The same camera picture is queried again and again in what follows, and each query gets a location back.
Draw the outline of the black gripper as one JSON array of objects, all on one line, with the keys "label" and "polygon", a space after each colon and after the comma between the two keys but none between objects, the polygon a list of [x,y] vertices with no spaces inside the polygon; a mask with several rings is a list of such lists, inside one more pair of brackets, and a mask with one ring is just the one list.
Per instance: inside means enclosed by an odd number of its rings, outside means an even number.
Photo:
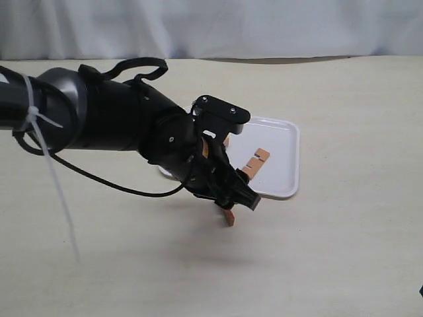
[{"label": "black gripper", "polygon": [[260,195],[246,172],[234,168],[223,142],[200,133],[194,114],[179,106],[145,112],[139,154],[151,165],[168,170],[181,188],[230,210],[243,205],[254,211]]}]

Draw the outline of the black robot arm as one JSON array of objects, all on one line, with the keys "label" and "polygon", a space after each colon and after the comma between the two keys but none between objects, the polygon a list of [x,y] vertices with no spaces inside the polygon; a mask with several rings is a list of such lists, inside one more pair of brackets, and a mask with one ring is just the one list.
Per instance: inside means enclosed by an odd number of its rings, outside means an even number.
[{"label": "black robot arm", "polygon": [[51,156],[64,149],[135,151],[160,166],[195,197],[223,209],[254,209],[260,196],[245,172],[234,168],[223,144],[240,134],[250,113],[203,95],[190,111],[152,87],[154,76],[139,74],[119,83],[117,72],[55,67],[37,77],[1,68],[1,128],[19,142],[35,137],[27,121],[38,110],[37,128]]}]

